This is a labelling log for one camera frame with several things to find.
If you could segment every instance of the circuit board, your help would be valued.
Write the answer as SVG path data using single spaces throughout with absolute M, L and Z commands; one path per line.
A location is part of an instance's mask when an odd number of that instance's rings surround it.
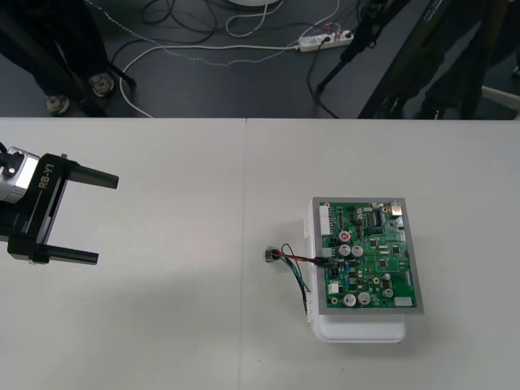
M 400 202 L 322 202 L 319 212 L 328 308 L 417 307 Z

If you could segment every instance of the green wire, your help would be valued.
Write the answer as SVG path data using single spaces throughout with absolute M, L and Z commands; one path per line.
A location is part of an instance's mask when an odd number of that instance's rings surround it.
M 307 290 L 308 293 L 310 293 L 310 288 L 307 287 L 307 284 L 306 282 L 303 280 L 303 277 L 298 273 L 298 271 L 296 270 L 296 268 L 294 268 L 294 265 L 291 264 L 290 262 L 288 262 L 285 258 L 281 258 L 284 263 L 287 265 L 287 267 L 289 267 L 292 271 L 292 273 L 296 276 L 296 278 L 303 284 L 303 287 L 305 288 L 305 290 Z

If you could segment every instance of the black pole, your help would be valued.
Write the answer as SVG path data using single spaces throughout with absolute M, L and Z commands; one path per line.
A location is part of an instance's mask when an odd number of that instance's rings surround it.
M 18 45 L 31 60 L 88 116 L 107 117 L 106 112 L 81 89 L 71 74 L 47 49 L 12 15 L 23 19 L 23 15 L 14 9 L 7 9 L 4 1 L 0 2 L 0 31 L 4 32 Z
M 390 23 L 409 2 L 410 0 L 396 0 L 388 6 L 388 9 L 385 9 L 388 0 L 371 0 L 366 7 L 362 22 L 357 26 L 354 39 L 341 54 L 340 63 L 338 63 L 316 87 L 318 93 L 323 92 L 327 84 L 330 83 L 356 55 L 360 54 L 375 42 L 386 25 Z

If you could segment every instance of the metal frame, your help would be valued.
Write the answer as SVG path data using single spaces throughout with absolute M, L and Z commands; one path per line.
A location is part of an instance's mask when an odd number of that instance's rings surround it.
M 317 266 L 316 273 L 318 279 L 318 313 L 320 315 L 367 315 L 367 314 L 423 314 L 423 296 L 419 284 L 417 265 L 415 263 L 414 245 L 412 243 L 412 234 L 410 232 L 410 223 L 408 221 L 408 210 L 403 197 L 315 197 L 312 200 L 312 213 L 314 223 L 314 245 L 316 255 L 320 256 L 323 251 L 322 236 L 319 226 L 319 206 L 320 203 L 388 203 L 391 201 L 399 201 L 403 212 L 403 224 L 405 226 L 406 244 L 408 245 L 409 264 L 412 271 L 412 280 L 414 282 L 415 301 L 417 307 L 410 308 L 370 308 L 370 309 L 343 309 L 329 308 L 326 301 L 326 285 L 325 270 L 323 267 Z

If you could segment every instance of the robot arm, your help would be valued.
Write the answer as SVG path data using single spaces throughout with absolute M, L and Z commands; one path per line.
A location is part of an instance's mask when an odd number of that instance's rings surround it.
M 38 158 L 0 143 L 0 240 L 21 260 L 47 264 L 51 259 L 95 265 L 98 254 L 47 245 L 67 182 L 117 189 L 119 177 L 45 154 Z

